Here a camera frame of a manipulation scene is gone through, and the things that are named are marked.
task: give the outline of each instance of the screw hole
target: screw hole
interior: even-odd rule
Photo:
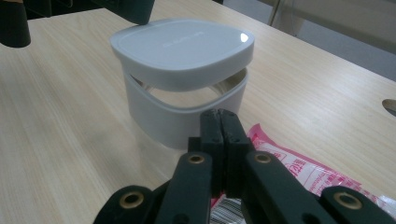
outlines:
[[[189,224],[190,219],[185,214],[177,214],[174,216],[173,224]]]
[[[254,160],[260,163],[268,163],[271,161],[271,158],[265,154],[258,154],[254,157]]]
[[[339,204],[346,208],[358,210],[362,208],[362,203],[355,196],[348,194],[346,192],[334,193],[334,199]]]
[[[384,100],[382,101],[382,106],[394,117],[396,117],[396,100]]]
[[[320,220],[311,214],[303,214],[303,222],[306,224],[320,224]]]
[[[199,163],[203,162],[204,160],[205,160],[205,158],[200,155],[193,155],[193,156],[189,157],[189,162],[194,163],[194,164],[199,164]]]
[[[120,206],[125,209],[136,208],[144,201],[144,198],[140,191],[128,192],[120,198]]]

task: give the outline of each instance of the white lid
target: white lid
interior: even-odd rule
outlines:
[[[124,70],[165,91],[201,89],[246,67],[254,36],[209,21],[168,19],[135,26],[110,39]]]

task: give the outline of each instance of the gray floor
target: gray floor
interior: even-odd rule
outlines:
[[[272,8],[257,0],[224,0],[224,6],[267,23]],[[396,81],[396,55],[305,21],[297,38]]]

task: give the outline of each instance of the wooden table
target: wooden table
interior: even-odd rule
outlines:
[[[246,131],[260,123],[281,146],[396,198],[396,118],[382,106],[395,82],[212,1],[157,0],[151,19],[170,17],[256,36]],[[98,9],[29,21],[29,47],[0,47],[0,223],[92,223],[117,189],[171,177],[183,151],[136,128],[108,42],[131,25]]]

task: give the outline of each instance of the white plastic box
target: white plastic box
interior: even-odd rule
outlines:
[[[209,21],[172,19],[115,33],[112,48],[120,59],[128,104],[135,122],[154,140],[187,148],[199,135],[199,116],[210,108],[238,112],[248,82],[254,36]],[[219,97],[201,105],[169,105],[150,93],[210,88]]]

